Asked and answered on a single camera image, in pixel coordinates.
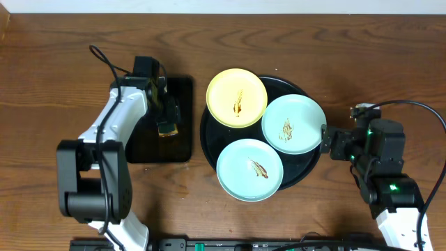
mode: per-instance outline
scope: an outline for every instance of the wooden tabletop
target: wooden tabletop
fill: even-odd
[[[199,141],[209,81],[227,68],[275,75],[304,89],[332,126],[352,128],[349,107],[411,99],[446,116],[446,17],[368,15],[12,15],[0,48],[0,250],[67,250],[96,230],[59,212],[56,146],[97,118],[113,77],[89,52],[131,69],[153,56],[194,78],[192,159],[129,165],[132,209],[151,235],[298,240],[308,231],[381,237],[347,162],[322,155],[310,175],[257,203],[219,185]],[[446,158],[434,115],[391,105],[383,117],[406,133],[403,171],[427,198]],[[436,250],[446,250],[446,185],[428,210]]]

